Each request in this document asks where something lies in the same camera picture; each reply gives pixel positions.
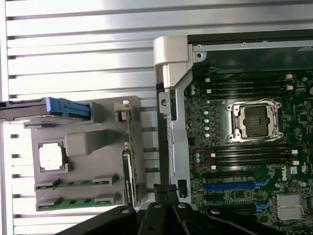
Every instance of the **dell logo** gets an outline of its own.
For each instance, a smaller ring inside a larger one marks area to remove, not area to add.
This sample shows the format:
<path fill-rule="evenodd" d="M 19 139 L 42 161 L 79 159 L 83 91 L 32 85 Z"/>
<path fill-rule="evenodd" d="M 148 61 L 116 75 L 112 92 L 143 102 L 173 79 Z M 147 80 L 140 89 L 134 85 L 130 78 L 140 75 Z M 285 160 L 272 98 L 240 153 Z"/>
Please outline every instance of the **dell logo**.
<path fill-rule="evenodd" d="M 282 176 L 283 176 L 283 181 L 287 181 L 287 168 L 286 166 L 282 167 Z"/>

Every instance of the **chip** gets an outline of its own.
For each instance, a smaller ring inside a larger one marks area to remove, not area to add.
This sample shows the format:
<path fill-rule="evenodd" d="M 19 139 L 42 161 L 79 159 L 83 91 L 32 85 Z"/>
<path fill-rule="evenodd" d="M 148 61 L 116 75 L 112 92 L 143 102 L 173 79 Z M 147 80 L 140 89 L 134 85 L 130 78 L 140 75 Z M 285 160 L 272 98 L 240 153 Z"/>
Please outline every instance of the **chip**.
<path fill-rule="evenodd" d="M 269 118 L 266 106 L 246 106 L 244 111 L 246 136 L 248 138 L 268 136 Z"/>
<path fill-rule="evenodd" d="M 308 116 L 307 114 L 299 114 L 299 122 L 307 122 Z"/>
<path fill-rule="evenodd" d="M 227 105 L 232 114 L 233 132 L 230 141 L 272 141 L 284 136 L 279 132 L 278 109 L 281 103 L 273 100 L 236 102 Z"/>

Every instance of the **blue pcie slot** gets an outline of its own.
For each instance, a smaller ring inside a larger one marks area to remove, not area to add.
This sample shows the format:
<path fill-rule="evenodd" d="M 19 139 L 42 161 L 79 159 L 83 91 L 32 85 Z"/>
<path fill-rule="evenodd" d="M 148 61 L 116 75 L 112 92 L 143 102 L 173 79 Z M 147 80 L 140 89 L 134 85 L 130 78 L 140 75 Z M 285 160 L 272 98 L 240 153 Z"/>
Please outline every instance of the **blue pcie slot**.
<path fill-rule="evenodd" d="M 45 98 L 47 112 L 67 117 L 83 117 L 90 119 L 90 106 L 87 104 L 76 103 L 67 99 Z"/>
<path fill-rule="evenodd" d="M 260 188 L 260 186 L 264 186 L 268 184 L 269 180 L 266 180 L 263 183 L 258 183 L 256 181 L 248 181 L 248 182 L 231 182 L 231 183 L 217 183 L 217 184 L 204 184 L 204 189 L 206 191 L 213 190 L 235 190 L 235 189 L 254 189 Z"/>

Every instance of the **silver metal bracket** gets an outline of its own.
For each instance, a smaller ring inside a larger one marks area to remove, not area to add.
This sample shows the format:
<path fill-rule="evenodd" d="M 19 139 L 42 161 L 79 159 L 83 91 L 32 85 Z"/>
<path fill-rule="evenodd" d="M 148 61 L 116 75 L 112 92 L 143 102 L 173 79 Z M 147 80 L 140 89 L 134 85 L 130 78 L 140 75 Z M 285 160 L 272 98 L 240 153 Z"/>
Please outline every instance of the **silver metal bracket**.
<path fill-rule="evenodd" d="M 171 99 L 169 92 L 160 92 L 158 94 L 159 110 L 162 114 L 171 113 Z"/>

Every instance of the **blue drive latch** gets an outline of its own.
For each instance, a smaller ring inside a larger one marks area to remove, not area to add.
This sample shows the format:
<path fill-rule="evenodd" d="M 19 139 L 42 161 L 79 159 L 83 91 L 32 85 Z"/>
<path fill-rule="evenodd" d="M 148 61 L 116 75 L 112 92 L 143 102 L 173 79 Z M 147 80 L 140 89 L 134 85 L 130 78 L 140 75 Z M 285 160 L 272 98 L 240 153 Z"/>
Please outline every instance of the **blue drive latch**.
<path fill-rule="evenodd" d="M 45 98 L 47 112 L 64 118 L 84 118 L 90 120 L 91 110 L 88 104 L 80 104 L 63 98 Z"/>

